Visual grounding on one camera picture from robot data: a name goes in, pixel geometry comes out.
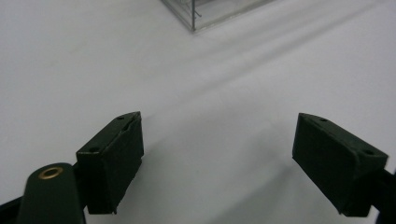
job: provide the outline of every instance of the screw hole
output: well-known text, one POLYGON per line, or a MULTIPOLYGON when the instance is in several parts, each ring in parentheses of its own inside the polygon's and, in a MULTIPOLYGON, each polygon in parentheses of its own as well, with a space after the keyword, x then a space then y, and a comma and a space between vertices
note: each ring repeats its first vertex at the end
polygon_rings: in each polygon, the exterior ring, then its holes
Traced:
POLYGON ((51 168, 41 172, 38 175, 38 178, 40 178, 40 179, 51 179, 51 178, 59 175, 63 171, 64 171, 64 169, 62 167, 51 167, 51 168))
POLYGON ((374 155, 374 152, 368 149, 363 150, 364 153, 366 153, 367 155, 374 155))
POLYGON ((128 125, 126 125, 125 127, 123 127, 123 128, 122 128, 122 130, 121 130, 121 131, 122 131, 122 132, 126 132, 126 131, 128 131, 128 129, 129 129, 129 126, 128 126, 128 125))
POLYGON ((91 147, 90 148, 90 152, 97 152, 97 151, 99 151, 99 147, 91 147))

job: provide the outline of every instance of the brass insert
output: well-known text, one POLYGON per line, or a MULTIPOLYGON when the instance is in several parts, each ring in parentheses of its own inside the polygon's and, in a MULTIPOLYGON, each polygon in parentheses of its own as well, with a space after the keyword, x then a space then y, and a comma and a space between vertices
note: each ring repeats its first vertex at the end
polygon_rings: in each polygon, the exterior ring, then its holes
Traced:
POLYGON ((63 171, 64 171, 64 169, 62 167, 59 167, 59 166, 50 167, 47 170, 41 172, 38 175, 38 178, 40 178, 40 179, 51 179, 51 178, 59 175, 63 171))

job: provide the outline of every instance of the white table surface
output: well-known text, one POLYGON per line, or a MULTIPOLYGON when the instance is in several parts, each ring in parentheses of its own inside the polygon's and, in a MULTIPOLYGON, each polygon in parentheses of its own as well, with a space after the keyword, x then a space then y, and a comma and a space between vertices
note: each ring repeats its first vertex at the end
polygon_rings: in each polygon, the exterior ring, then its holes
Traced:
POLYGON ((0 1, 0 203, 116 116, 146 155, 88 223, 374 223, 339 216, 291 159, 299 112, 396 168, 396 1, 276 0, 192 34, 159 0, 0 1))

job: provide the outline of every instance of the clear plastic box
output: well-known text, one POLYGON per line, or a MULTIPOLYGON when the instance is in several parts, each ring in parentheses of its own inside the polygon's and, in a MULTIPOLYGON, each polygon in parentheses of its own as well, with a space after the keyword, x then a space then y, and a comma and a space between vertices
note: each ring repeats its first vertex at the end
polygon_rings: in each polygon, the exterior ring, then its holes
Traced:
POLYGON ((163 0, 192 30, 233 18, 273 0, 163 0))

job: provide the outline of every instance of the transparent container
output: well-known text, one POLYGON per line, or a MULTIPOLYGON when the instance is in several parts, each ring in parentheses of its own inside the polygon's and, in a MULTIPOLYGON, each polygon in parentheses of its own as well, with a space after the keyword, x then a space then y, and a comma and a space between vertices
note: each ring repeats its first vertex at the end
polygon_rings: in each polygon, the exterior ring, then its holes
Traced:
POLYGON ((192 30, 197 31, 273 0, 163 0, 192 30))

